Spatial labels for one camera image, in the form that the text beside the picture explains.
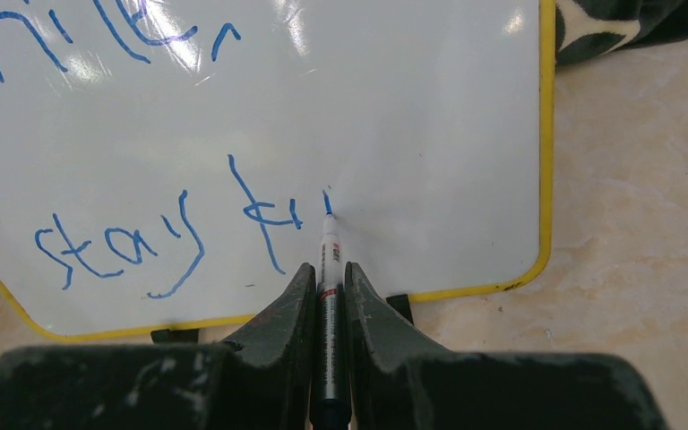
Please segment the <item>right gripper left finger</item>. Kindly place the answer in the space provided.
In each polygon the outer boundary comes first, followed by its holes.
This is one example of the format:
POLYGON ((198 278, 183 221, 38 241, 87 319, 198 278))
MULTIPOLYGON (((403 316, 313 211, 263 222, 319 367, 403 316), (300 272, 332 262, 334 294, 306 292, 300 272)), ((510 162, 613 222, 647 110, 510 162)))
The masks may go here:
POLYGON ((0 356, 0 429, 303 429, 315 272, 224 340, 24 347, 0 356))

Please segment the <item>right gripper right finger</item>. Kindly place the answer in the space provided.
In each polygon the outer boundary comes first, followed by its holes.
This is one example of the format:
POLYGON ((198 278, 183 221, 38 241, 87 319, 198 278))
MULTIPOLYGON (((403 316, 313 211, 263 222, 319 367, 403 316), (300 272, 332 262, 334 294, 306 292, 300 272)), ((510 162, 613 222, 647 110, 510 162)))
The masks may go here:
POLYGON ((592 353, 460 352, 428 338, 345 270, 350 372, 362 429, 665 429, 640 373, 592 353))

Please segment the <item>whiteboard marker pen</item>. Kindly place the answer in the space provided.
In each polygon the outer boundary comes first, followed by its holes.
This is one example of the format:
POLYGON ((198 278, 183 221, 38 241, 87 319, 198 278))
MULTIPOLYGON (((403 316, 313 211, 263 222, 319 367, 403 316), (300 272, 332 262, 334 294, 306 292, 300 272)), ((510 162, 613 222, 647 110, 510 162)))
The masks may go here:
POLYGON ((338 224, 323 222, 310 422, 314 429, 348 429, 352 416, 345 323, 344 264, 338 224))

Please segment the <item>yellow-framed whiteboard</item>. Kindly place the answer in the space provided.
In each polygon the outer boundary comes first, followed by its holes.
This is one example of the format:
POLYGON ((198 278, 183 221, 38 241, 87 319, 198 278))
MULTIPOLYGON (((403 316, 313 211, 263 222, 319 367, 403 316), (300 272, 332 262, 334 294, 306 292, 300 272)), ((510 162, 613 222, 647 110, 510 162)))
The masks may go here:
POLYGON ((320 261, 518 288, 552 231, 552 1, 0 1, 0 292, 91 340, 246 321, 320 261))

